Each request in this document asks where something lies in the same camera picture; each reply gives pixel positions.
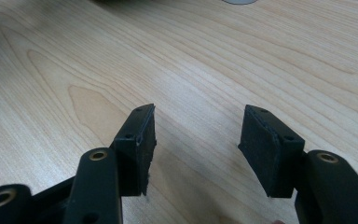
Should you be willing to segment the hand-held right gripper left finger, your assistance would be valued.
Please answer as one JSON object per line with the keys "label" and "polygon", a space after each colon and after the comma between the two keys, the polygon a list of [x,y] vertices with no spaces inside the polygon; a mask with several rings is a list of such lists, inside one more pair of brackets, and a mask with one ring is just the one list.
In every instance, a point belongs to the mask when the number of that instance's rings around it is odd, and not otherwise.
{"label": "hand-held right gripper left finger", "polygon": [[156,145],[155,106],[133,109],[110,146],[117,153],[121,196],[146,195]]}

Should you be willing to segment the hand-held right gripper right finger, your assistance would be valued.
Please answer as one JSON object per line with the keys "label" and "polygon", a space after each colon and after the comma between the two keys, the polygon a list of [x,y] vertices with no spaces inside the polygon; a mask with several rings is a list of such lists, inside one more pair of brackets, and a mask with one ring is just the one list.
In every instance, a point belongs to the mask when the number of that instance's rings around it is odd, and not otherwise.
{"label": "hand-held right gripper right finger", "polygon": [[291,198],[305,140],[267,109],[247,105],[239,150],[268,197]]}

